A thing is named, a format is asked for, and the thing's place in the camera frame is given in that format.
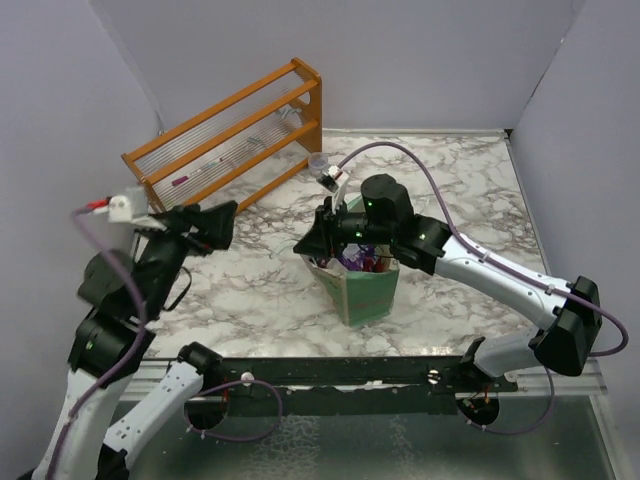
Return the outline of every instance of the gray wall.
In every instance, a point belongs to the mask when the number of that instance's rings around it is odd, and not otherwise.
[[[640,451],[640,4],[587,0],[513,135],[554,274],[587,275],[631,345],[602,360],[629,452]],[[600,347],[618,335],[607,326]],[[640,459],[635,467],[640,475]]]
[[[472,129],[515,126],[584,0],[92,2],[168,126],[299,56],[327,127]]]
[[[156,115],[85,0],[0,2],[0,478],[42,457],[93,255],[69,220],[134,182]],[[113,245],[129,236],[95,226]]]

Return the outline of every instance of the robotic arm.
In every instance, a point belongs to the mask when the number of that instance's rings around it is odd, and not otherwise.
[[[463,236],[482,255],[472,254],[446,223],[415,214],[407,189],[389,175],[375,175],[362,183],[364,213],[347,211],[343,199],[348,175],[338,167],[330,167],[318,181],[333,195],[316,209],[311,230],[294,252],[330,258],[348,244],[389,245],[391,254],[403,265],[462,282],[521,313],[532,328],[497,339],[479,338],[464,355],[462,370],[482,384],[490,384],[506,372],[540,364],[562,375],[582,373],[602,319],[553,290],[599,305],[594,282],[579,277],[569,283],[533,272]],[[505,273],[487,262],[489,257],[548,287],[537,288]]]

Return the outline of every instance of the marble table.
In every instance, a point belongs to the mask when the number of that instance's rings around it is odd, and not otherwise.
[[[324,150],[337,163],[376,139],[327,136]],[[433,172],[463,233],[528,268],[543,270],[501,135],[391,140],[414,151]],[[301,155],[297,148],[280,152],[202,206],[245,198]],[[368,176],[389,173],[407,187],[416,212],[443,218],[426,178],[401,152],[377,148],[356,162],[350,171],[351,197]],[[515,312],[465,285],[405,267],[389,316],[359,328],[343,325],[321,285],[291,250],[325,196],[305,170],[238,215],[228,252],[187,259],[193,285],[174,311],[152,325],[157,338],[149,355],[174,357],[192,341],[225,356],[449,355],[463,353],[475,337],[527,326]],[[186,278],[179,278],[174,292],[185,283]]]

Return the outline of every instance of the marble tabletop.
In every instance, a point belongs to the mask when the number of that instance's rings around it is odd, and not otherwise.
[[[327,136],[324,151],[337,163],[378,138]],[[502,136],[386,137],[415,152],[443,192],[459,229],[483,246],[542,271],[542,260]],[[202,203],[242,200],[304,158],[287,148]],[[429,184],[401,152],[377,148],[350,170],[350,197],[376,173],[409,190],[417,213],[443,219]],[[358,328],[343,325],[293,244],[310,227],[326,192],[306,170],[236,218],[227,252],[188,258],[193,285],[181,304],[151,329],[152,357],[175,357],[198,341],[225,356],[448,355],[464,353],[478,336],[526,328],[517,313],[460,283],[401,267],[390,315]],[[176,281],[174,292],[186,284]]]

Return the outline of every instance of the wooden rack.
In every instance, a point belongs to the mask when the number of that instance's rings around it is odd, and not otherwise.
[[[122,159],[151,207],[166,211],[202,201],[294,141],[309,153],[322,151],[322,80],[298,58]],[[241,200],[238,211],[306,164],[305,158]]]

